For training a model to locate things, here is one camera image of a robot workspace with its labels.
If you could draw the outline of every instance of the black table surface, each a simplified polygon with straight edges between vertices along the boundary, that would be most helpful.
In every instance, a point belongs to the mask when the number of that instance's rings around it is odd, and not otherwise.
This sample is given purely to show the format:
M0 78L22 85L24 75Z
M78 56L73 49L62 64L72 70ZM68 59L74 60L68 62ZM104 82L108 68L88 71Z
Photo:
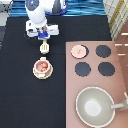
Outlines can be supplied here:
M65 43L111 41L107 16L47 19L59 25L60 34L48 40L50 52L46 55L39 50L42 41L24 38L27 17L7 20L0 51L0 128L66 128ZM37 79L32 72L42 56L54 68L46 80Z

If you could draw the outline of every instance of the pink circle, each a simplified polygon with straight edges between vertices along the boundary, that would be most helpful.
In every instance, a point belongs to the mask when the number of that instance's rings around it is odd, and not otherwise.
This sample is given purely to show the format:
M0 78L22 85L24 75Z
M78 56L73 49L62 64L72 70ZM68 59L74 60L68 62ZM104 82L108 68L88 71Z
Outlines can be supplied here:
M71 50L71 54L75 58L83 58L86 56L86 48L81 45L75 45Z

